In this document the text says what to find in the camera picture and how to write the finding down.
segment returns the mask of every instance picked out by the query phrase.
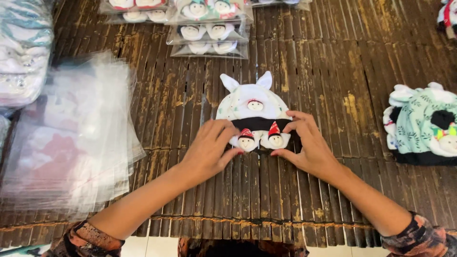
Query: white baby hat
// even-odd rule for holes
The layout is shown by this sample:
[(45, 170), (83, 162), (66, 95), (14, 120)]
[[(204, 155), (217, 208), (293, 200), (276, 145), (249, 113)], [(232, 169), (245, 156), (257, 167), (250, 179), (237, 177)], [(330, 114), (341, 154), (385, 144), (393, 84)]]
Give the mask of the white baby hat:
[[(278, 128), (276, 122), (284, 124), (292, 118), (286, 114), (289, 109), (284, 101), (269, 90), (273, 82), (271, 73), (267, 71), (256, 84), (246, 85), (226, 74), (220, 77), (230, 94), (220, 103), (216, 119), (230, 120), (241, 131), (241, 136), (233, 137), (230, 144), (247, 152), (258, 148), (259, 143), (268, 149), (285, 148), (290, 134), (281, 133), (283, 128)], [(264, 122), (268, 127), (250, 129)]]

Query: woman's left hand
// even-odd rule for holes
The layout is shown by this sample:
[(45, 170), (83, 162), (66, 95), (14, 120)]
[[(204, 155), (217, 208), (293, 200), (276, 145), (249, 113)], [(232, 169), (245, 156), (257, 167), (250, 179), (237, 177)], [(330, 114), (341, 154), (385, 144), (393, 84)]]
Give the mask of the woman's left hand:
[(198, 130), (197, 136), (178, 164), (186, 174), (186, 186), (192, 188), (222, 171), (229, 161), (244, 151), (232, 148), (224, 153), (225, 146), (239, 134), (228, 120), (209, 120)]

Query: red doll hat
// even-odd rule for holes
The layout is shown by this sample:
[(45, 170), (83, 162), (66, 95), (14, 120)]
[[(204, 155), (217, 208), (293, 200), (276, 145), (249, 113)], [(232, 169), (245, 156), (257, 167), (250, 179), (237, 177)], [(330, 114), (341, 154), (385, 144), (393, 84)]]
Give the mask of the red doll hat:
[(241, 131), (241, 135), (239, 136), (239, 138), (249, 138), (254, 140), (254, 135), (248, 128), (245, 128), (243, 129), (243, 131)]
[(268, 132), (268, 138), (272, 136), (281, 136), (281, 132), (279, 130), (278, 124), (276, 124), (276, 121), (273, 122), (273, 124), (270, 127), (270, 131)]

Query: woman's right hand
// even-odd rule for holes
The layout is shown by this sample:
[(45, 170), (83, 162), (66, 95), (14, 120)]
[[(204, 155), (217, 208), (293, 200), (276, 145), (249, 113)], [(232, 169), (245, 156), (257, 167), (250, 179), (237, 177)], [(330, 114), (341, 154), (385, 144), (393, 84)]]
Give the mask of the woman's right hand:
[(281, 156), (298, 169), (308, 172), (327, 183), (333, 184), (343, 172), (349, 169), (338, 162), (320, 133), (314, 117), (298, 111), (287, 111), (293, 121), (284, 129), (284, 133), (295, 130), (302, 142), (302, 151), (295, 154), (286, 149), (278, 149), (271, 156)]

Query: black band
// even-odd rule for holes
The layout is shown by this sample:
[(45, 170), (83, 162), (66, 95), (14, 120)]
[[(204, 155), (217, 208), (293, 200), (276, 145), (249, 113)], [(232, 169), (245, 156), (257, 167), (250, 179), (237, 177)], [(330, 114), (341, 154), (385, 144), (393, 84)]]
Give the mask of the black band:
[(250, 131), (266, 130), (270, 131), (271, 125), (276, 121), (279, 131), (286, 127), (287, 124), (292, 122), (289, 119), (265, 119), (260, 117), (244, 118), (232, 120), (233, 125), (243, 131), (243, 129), (249, 129)]

